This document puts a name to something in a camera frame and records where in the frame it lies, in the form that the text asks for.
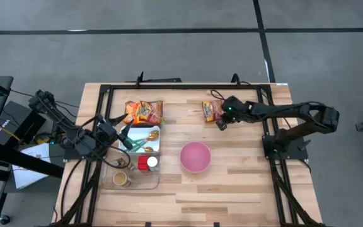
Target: wooden tabletop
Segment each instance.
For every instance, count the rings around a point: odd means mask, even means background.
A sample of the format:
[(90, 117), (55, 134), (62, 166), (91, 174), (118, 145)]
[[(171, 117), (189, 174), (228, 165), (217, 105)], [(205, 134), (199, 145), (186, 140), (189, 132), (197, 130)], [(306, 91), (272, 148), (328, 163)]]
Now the wooden tabletop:
[[(100, 85), (85, 84), (77, 125), (95, 115)], [(288, 86), (270, 85), (276, 105), (292, 103)], [(254, 90), (219, 91), (224, 97), (234, 95), (242, 101), (258, 102)], [(211, 226), (214, 222), (221, 226), (279, 226), (270, 166), (264, 158), (262, 124), (230, 124), (221, 132), (215, 123), (205, 123), (202, 112), (201, 101), (213, 99), (210, 90), (115, 90), (110, 117), (124, 114), (124, 103), (129, 100), (164, 101), (160, 180), (158, 187), (151, 190), (106, 190), (100, 186), (93, 226), (143, 226), (146, 221), (153, 226)], [(296, 119), (288, 121), (297, 124)], [(283, 120), (278, 123), (287, 127)], [(204, 173), (187, 173), (180, 166), (180, 150), (190, 141), (204, 142), (211, 149), (211, 164)], [(56, 204), (58, 213), (62, 188), (74, 164), (70, 161), (65, 167)], [(69, 181), (65, 211), (79, 195), (84, 164), (79, 164)], [(313, 219), (321, 222), (309, 170), (296, 160), (288, 160), (287, 165), (296, 199)], [(285, 216), (290, 221), (283, 198)], [(84, 203), (83, 221), (88, 208), (89, 197)]]

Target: snack bag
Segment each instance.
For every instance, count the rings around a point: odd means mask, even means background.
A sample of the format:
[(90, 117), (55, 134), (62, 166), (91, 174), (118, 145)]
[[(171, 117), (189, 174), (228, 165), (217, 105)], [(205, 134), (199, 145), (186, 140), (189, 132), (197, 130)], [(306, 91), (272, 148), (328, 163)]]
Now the snack bag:
[(163, 118), (163, 101), (134, 103), (129, 101), (125, 103), (125, 113), (128, 115), (124, 119), (129, 123), (134, 119), (133, 124), (161, 124)]
[(222, 100), (203, 101), (202, 109), (207, 122), (213, 122), (221, 118), (224, 111), (221, 108)]

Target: gray floor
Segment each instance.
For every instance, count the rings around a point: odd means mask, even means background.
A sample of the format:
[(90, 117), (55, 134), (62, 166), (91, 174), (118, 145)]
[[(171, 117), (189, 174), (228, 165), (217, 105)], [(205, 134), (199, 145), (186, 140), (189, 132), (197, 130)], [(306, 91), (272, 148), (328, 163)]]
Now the gray floor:
[[(266, 28), (363, 27), (363, 1), (260, 0)], [(250, 0), (0, 0), (0, 30), (256, 27)], [(338, 131), (308, 146), (323, 221), (363, 226), (363, 33), (267, 34), (277, 82), (294, 102), (317, 100), (340, 111)], [(85, 82), (181, 77), (229, 81), (233, 73), (267, 82), (260, 38), (246, 34), (0, 35), (0, 75), (13, 88), (49, 90), (79, 103)], [(23, 105), (27, 97), (12, 94)], [(58, 180), (9, 195), (10, 226), (48, 224)]]

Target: lid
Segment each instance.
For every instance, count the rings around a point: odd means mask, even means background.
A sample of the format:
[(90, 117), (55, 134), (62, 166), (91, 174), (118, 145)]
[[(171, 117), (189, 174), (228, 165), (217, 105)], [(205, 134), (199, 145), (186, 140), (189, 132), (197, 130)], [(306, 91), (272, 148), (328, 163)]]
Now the lid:
[(156, 165), (158, 165), (158, 159), (155, 157), (149, 157), (147, 164), (149, 167), (155, 167)]

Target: yellow object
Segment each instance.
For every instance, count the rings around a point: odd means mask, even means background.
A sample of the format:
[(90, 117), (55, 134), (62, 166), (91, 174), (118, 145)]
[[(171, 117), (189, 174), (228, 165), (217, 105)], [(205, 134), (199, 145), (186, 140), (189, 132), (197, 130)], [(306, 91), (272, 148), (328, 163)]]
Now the yellow object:
[(16, 136), (15, 134), (13, 134), (11, 131), (9, 131), (9, 130), (5, 129), (5, 128), (4, 128), (4, 127), (2, 127), (1, 125), (0, 125), (0, 129), (1, 129), (2, 131), (4, 131), (4, 132), (8, 133), (9, 135), (11, 135), (13, 138), (17, 139), (18, 141), (21, 141), (21, 139), (19, 139), (19, 137), (18, 137), (18, 136)]

